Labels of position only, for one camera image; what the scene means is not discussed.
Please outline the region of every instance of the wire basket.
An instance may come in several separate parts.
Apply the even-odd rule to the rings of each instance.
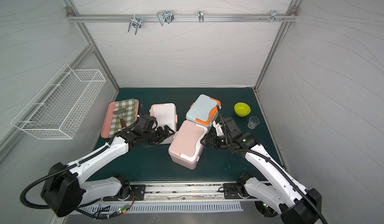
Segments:
[[[12,120],[13,126],[37,139],[74,137],[106,80],[99,70],[73,70],[67,64],[64,67],[69,71],[56,73],[56,78],[63,75],[60,81],[48,83]],[[47,86],[50,90],[42,97]],[[30,111],[23,115],[28,107]]]

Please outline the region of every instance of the spatula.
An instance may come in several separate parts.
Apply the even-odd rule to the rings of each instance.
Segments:
[[[120,118],[120,125],[121,128],[126,128],[125,121],[122,118],[122,114],[125,112],[125,108],[121,108],[119,110],[116,110],[113,112],[113,114],[117,115]]]

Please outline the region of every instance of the dark green table mat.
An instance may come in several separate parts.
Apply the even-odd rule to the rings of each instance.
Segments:
[[[153,104],[174,103],[179,129],[185,120],[185,114],[200,94],[219,100],[223,117],[232,117],[243,133],[252,133],[280,164],[252,88],[121,88],[116,101],[138,99],[139,104],[144,106],[144,114],[149,114]],[[251,113],[246,117],[237,116],[233,110],[237,102],[247,103],[251,107]],[[256,116],[260,120],[254,130],[247,127],[250,116]],[[108,140],[99,138],[95,149]],[[168,148],[169,144],[163,144],[129,151],[98,170],[89,181],[106,179],[116,174],[121,174],[129,181],[231,181],[245,173],[250,173],[259,180],[266,180],[246,159],[229,151],[205,148],[197,167],[190,170],[174,163],[168,154]]]

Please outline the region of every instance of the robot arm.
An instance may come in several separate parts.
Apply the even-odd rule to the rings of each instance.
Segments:
[[[115,133],[110,142],[90,154],[63,165],[53,165],[47,176],[28,185],[20,195],[20,201],[27,207],[36,209],[51,208],[58,217],[68,215],[83,204],[105,196],[124,200],[131,193],[129,182],[121,176],[104,180],[86,180],[113,159],[140,147],[143,142],[151,145],[161,143],[175,134],[167,125],[157,126],[156,118],[141,115],[131,126]],[[37,184],[45,181],[41,197],[48,205],[38,205],[26,199],[26,193]]]
[[[321,195],[316,189],[308,190],[292,178],[252,134],[243,134],[232,118],[223,119],[219,113],[216,121],[214,127],[217,135],[206,134],[202,144],[206,148],[230,150],[240,154],[271,183],[271,186],[267,186],[257,178],[245,174],[236,183],[241,197],[254,196],[260,199],[275,210],[285,224],[314,224],[319,218],[326,223],[320,213]]]

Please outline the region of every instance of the lime green bowl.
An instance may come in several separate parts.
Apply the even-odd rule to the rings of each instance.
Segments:
[[[251,113],[251,108],[247,104],[239,102],[235,105],[235,113],[238,116],[244,117]]]

